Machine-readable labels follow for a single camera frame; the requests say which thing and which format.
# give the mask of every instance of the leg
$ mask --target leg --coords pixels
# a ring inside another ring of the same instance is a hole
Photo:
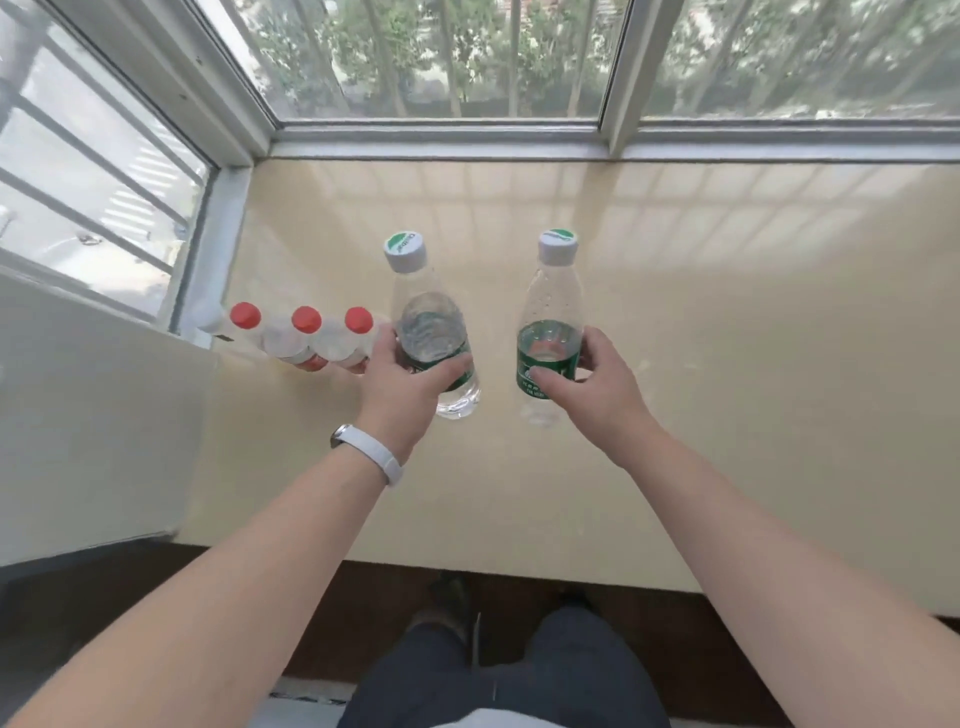
[[[523,662],[502,675],[518,713],[570,728],[669,728],[650,676],[612,627],[582,606],[549,614]]]
[[[415,624],[360,681],[339,728],[397,725],[468,674],[467,646],[453,630]]]

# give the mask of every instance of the forearm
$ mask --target forearm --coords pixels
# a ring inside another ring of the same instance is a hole
[[[798,726],[955,725],[960,640],[803,540],[652,421],[624,465]]]
[[[78,653],[11,728],[246,725],[384,484],[337,448]]]

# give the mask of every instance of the window glass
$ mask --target window glass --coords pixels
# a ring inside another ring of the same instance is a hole
[[[207,165],[32,0],[0,5],[0,82],[4,261],[156,316]]]
[[[958,112],[957,0],[686,0],[643,116]]]
[[[281,119],[595,121],[627,5],[627,0],[196,2]]]

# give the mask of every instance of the white wristband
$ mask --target white wristband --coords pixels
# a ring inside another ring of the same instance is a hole
[[[357,448],[376,463],[387,476],[388,485],[395,486],[400,482],[403,468],[396,462],[394,454],[376,438],[353,425],[340,425],[330,436],[330,446],[336,448],[341,443]]]

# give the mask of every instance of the plastic bottle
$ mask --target plastic bottle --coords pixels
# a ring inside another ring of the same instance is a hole
[[[467,325],[460,308],[427,265],[426,246],[418,232],[392,235],[383,246],[396,273],[391,315],[400,340],[402,358],[417,372],[469,352]],[[437,414],[459,420],[480,401],[480,378],[473,366],[450,385],[437,404]]]
[[[234,341],[233,328],[219,301],[200,301],[190,310],[190,320],[194,327],[214,338]]]
[[[343,318],[322,318],[316,308],[303,305],[291,321],[309,336],[310,346],[324,359],[354,374],[364,373],[368,358],[364,340],[373,328],[373,316],[366,308],[351,308]]]
[[[246,331],[254,345],[269,356],[305,372],[318,372],[326,366],[326,360],[310,349],[306,336],[290,322],[277,318],[264,323],[263,314],[252,303],[235,305],[230,310],[230,320],[237,328]]]
[[[252,303],[241,301],[236,303],[230,309],[230,322],[240,329],[251,344],[264,351],[263,349],[263,314],[260,309]]]
[[[533,425],[550,426],[562,414],[529,377],[544,367],[573,379],[584,335],[584,291],[573,267],[577,236],[555,228],[540,236],[540,267],[527,289],[516,335],[516,385],[520,415]]]

